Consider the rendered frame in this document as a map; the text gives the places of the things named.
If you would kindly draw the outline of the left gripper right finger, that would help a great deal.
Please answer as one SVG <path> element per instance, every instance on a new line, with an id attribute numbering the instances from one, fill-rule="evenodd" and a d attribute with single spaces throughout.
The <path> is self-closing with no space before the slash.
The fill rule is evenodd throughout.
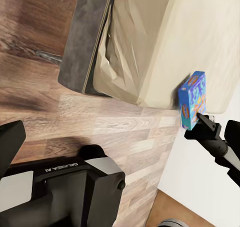
<path id="1" fill-rule="evenodd" d="M 224 138 L 240 160 L 240 122 L 228 120 Z"/>

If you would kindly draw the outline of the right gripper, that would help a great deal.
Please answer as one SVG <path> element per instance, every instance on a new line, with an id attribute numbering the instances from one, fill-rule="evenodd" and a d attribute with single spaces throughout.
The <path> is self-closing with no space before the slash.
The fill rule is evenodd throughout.
<path id="1" fill-rule="evenodd" d="M 222 145 L 221 124 L 213 122 L 199 112 L 196 115 L 199 122 L 192 130 L 187 129 L 184 137 L 187 140 L 197 140 L 207 151 L 216 151 Z"/>

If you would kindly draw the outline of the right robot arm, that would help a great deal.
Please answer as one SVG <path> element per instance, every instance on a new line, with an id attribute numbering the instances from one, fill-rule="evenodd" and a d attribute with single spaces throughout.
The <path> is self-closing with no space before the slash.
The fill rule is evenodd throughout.
<path id="1" fill-rule="evenodd" d="M 184 137 L 187 140 L 197 140 L 209 153 L 215 157 L 215 163 L 229 168 L 227 175 L 240 187 L 240 160 L 228 142 L 220 137 L 222 126 L 215 123 L 214 115 L 196 114 L 199 122 L 192 130 L 187 129 Z"/>

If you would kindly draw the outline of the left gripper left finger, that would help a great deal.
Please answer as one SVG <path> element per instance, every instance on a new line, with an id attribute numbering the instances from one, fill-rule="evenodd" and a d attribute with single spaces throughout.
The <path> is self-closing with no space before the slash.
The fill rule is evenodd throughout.
<path id="1" fill-rule="evenodd" d="M 22 120 L 0 125 L 0 180 L 26 140 Z"/>

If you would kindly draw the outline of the board game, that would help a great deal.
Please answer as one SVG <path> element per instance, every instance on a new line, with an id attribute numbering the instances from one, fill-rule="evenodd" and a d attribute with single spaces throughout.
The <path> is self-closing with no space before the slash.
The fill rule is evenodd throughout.
<path id="1" fill-rule="evenodd" d="M 206 72 L 195 73 L 178 89 L 182 127 L 192 130 L 199 118 L 197 113 L 207 111 Z"/>

